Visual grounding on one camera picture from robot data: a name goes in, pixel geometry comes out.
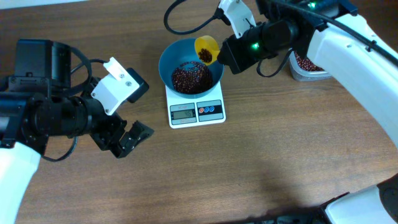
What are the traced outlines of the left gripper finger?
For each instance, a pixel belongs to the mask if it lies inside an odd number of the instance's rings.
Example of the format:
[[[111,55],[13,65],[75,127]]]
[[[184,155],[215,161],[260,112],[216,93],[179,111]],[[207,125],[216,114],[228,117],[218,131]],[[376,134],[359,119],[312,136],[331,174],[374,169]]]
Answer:
[[[135,121],[132,128],[111,145],[110,151],[117,159],[124,158],[153,134],[154,130],[152,128],[140,121]]]
[[[127,98],[128,102],[135,103],[149,90],[149,84],[133,68],[128,68],[127,72],[139,85],[139,88]]]

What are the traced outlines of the yellow measuring scoop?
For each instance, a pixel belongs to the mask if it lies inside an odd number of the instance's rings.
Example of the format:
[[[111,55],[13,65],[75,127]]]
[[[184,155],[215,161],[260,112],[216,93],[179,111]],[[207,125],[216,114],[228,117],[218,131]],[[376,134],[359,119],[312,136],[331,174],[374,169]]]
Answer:
[[[202,37],[197,38],[195,40],[195,52],[197,53],[197,55],[201,49],[208,49],[213,56],[212,62],[204,63],[205,65],[211,65],[217,61],[217,56],[220,53],[220,48],[218,46],[217,41],[213,37],[209,35],[204,35]]]

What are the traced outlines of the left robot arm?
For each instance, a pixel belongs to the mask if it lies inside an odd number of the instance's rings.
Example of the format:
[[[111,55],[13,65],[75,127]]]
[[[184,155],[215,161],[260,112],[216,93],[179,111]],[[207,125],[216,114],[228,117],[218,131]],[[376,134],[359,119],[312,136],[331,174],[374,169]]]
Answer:
[[[15,222],[50,137],[77,142],[87,134],[120,159],[153,135],[139,121],[127,128],[117,112],[136,102],[147,82],[115,58],[102,64],[107,75],[94,77],[92,59],[77,48],[43,39],[17,42],[14,74],[1,80],[2,223]]]

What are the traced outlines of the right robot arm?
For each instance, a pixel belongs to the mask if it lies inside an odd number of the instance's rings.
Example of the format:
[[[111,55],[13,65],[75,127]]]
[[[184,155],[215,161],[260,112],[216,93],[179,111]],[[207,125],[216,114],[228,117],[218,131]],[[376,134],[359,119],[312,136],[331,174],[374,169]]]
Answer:
[[[397,53],[349,1],[258,1],[258,24],[242,1],[221,1],[218,15],[233,28],[218,61],[234,74],[291,49],[338,80],[397,141]],[[272,223],[396,223],[397,177]]]

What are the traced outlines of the red beans in scoop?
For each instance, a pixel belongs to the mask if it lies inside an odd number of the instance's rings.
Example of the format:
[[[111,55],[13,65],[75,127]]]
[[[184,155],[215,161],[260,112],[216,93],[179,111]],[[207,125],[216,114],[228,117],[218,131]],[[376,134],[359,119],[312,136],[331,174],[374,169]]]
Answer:
[[[204,63],[210,63],[213,60],[213,56],[208,49],[201,49],[198,53],[198,57]]]

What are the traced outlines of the teal plastic bowl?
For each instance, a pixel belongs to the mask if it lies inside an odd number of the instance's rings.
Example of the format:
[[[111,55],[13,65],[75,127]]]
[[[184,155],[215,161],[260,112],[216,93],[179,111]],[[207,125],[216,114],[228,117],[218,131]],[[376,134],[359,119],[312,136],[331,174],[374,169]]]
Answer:
[[[160,56],[159,60],[159,75],[165,87],[169,87],[174,92],[177,92],[174,90],[172,85],[172,72],[184,62],[191,61],[203,63],[195,52],[194,38],[181,39],[168,46]],[[224,65],[216,61],[211,65],[207,65],[207,67],[213,75],[213,86],[210,88],[212,89],[217,83],[220,83],[224,74]]]

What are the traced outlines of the white digital kitchen scale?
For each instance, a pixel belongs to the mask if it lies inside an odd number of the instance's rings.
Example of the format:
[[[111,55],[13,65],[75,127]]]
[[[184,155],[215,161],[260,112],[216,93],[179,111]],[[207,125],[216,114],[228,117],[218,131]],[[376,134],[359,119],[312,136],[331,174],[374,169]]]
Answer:
[[[191,128],[226,121],[221,83],[197,95],[182,95],[165,88],[169,126],[172,129]]]

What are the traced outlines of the red beans in bowl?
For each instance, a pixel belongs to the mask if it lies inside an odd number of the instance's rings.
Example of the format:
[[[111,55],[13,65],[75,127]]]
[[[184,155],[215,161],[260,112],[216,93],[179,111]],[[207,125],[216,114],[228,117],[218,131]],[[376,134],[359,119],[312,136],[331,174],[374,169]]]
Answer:
[[[184,62],[172,72],[172,85],[179,93],[199,94],[213,86],[213,75],[203,63]]]

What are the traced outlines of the clear plastic bean container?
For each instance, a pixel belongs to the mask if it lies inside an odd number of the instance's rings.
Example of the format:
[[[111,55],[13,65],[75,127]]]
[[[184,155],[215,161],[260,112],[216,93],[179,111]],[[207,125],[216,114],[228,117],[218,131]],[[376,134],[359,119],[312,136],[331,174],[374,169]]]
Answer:
[[[296,81],[300,82],[314,82],[314,81],[319,81],[319,80],[326,80],[331,78],[332,76],[323,70],[322,72],[307,72],[305,70],[302,70],[298,65],[297,61],[295,59],[294,52],[290,54],[289,57],[289,65],[290,65],[290,71],[292,73],[293,78]]]

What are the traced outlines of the red beans in container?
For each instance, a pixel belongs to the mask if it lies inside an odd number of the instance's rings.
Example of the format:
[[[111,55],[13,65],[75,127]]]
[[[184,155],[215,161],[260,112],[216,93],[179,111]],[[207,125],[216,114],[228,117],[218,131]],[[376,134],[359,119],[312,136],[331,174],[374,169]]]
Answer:
[[[297,65],[302,69],[307,72],[322,72],[323,69],[316,66],[315,64],[312,63],[311,60],[307,58],[302,58],[298,55],[297,52],[294,52],[295,59],[297,61]]]

